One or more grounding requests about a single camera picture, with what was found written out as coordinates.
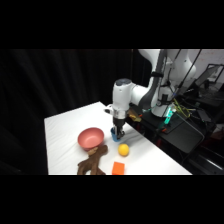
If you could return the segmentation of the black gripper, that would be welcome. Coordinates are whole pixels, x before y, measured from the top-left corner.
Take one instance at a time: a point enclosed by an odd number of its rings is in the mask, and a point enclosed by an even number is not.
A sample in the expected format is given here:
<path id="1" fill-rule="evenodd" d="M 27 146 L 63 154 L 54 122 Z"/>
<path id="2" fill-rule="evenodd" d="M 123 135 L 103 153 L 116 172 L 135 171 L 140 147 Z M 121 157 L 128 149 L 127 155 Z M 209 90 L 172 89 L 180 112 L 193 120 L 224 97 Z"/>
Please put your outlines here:
<path id="1" fill-rule="evenodd" d="M 114 135 L 115 135 L 115 136 L 118 136 L 118 139 L 121 139 L 121 138 L 124 137 L 124 135 L 125 135 L 125 132 L 124 132 L 123 128 L 121 128 L 121 127 L 124 126 L 125 122 L 126 122 L 125 119 L 113 118 L 113 125 L 114 125 L 113 130 L 114 130 Z"/>

